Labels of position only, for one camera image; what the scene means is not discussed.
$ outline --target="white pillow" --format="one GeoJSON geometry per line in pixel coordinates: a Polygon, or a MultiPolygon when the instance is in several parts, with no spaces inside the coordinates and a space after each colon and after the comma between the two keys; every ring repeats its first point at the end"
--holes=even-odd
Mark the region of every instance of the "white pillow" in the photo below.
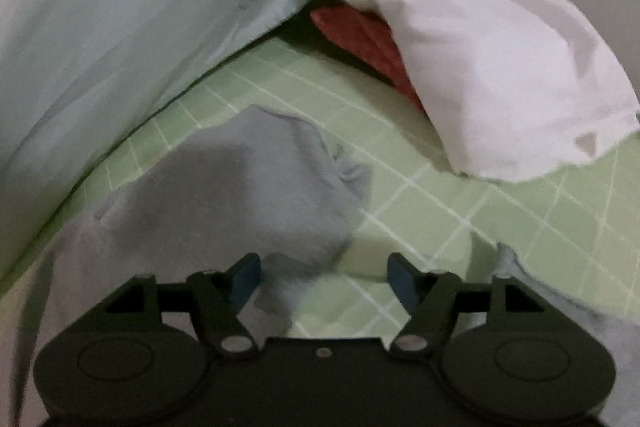
{"type": "Polygon", "coordinates": [[[616,57],[568,0],[345,0],[375,10],[456,171],[520,181],[638,130],[616,57]]]}

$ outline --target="black clamp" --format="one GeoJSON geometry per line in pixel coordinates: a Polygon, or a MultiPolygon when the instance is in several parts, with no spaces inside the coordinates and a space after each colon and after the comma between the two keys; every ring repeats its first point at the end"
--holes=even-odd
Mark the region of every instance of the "black clamp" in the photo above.
{"type": "Polygon", "coordinates": [[[607,350],[521,281],[468,284],[399,253],[388,282],[411,315],[379,339],[269,339],[237,318],[260,284],[248,254],[184,283],[133,278],[56,336],[34,381],[60,425],[597,426],[607,350]],[[197,340],[162,323],[190,314],[197,340]],[[452,338],[461,313],[486,322],[452,338]]]}

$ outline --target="white fabric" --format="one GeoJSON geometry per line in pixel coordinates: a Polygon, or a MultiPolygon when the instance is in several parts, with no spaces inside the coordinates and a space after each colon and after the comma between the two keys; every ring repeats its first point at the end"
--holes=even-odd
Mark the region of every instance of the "white fabric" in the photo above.
{"type": "Polygon", "coordinates": [[[568,0],[345,0],[376,10],[456,171],[527,180],[638,130],[622,66],[568,0]]]}
{"type": "Polygon", "coordinates": [[[0,277],[83,171],[307,0],[0,0],[0,277]]]}

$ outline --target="metal screw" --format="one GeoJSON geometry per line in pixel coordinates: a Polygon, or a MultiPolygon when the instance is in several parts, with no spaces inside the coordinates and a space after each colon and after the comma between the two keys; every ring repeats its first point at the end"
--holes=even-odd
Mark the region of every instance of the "metal screw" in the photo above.
{"type": "Polygon", "coordinates": [[[429,343],[426,339],[419,337],[418,335],[403,335],[396,339],[396,347],[403,351],[409,351],[416,353],[425,349],[429,343]]]}
{"type": "Polygon", "coordinates": [[[316,357],[320,357],[321,359],[328,359],[333,353],[331,347],[318,347],[318,349],[316,349],[316,357]]]}
{"type": "Polygon", "coordinates": [[[220,346],[229,353],[244,353],[254,347],[254,343],[242,335],[230,335],[222,339],[220,346]]]}

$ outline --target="pillowcase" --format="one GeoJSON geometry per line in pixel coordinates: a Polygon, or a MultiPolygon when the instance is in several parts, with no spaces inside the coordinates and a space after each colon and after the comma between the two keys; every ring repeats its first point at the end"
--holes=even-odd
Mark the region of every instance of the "pillowcase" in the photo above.
{"type": "Polygon", "coordinates": [[[638,130],[625,71],[568,0],[344,0],[389,24],[455,171],[521,181],[638,130]]]}
{"type": "Polygon", "coordinates": [[[406,74],[391,28],[379,16],[358,11],[347,4],[316,8],[310,16],[329,41],[385,75],[399,92],[424,112],[406,74]]]}

